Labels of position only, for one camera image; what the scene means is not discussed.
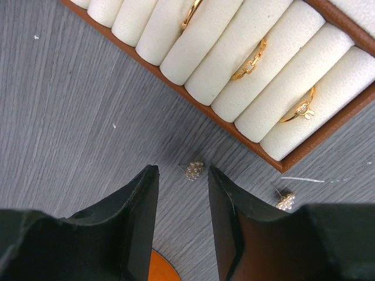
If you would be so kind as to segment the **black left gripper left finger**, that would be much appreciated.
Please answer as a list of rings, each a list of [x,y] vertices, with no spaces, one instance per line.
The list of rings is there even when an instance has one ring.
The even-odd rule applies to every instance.
[[[147,280],[159,193],[148,165],[101,201],[55,218],[1,211],[2,280]]]

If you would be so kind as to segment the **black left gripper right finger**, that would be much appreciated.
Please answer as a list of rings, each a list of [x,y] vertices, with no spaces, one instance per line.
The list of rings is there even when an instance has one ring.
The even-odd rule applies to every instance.
[[[307,204],[288,213],[208,171],[220,280],[373,280],[374,205]]]

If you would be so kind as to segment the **small pearl earring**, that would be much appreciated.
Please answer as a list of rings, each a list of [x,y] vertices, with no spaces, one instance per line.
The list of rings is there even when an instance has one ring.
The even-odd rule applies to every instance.
[[[282,211],[290,211],[292,210],[296,195],[294,192],[292,192],[290,189],[286,187],[280,187],[276,185],[274,181],[271,182],[271,186],[274,188],[276,193],[279,195],[279,199],[277,203],[275,204],[275,207]]]
[[[186,167],[178,165],[178,168],[183,171],[184,176],[189,181],[195,181],[202,176],[204,172],[204,163],[196,160],[190,162]]]

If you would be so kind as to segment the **brown jewelry tray insert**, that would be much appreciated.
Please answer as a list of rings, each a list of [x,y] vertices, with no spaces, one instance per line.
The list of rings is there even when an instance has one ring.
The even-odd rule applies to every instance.
[[[374,101],[373,1],[66,1],[280,172]]]

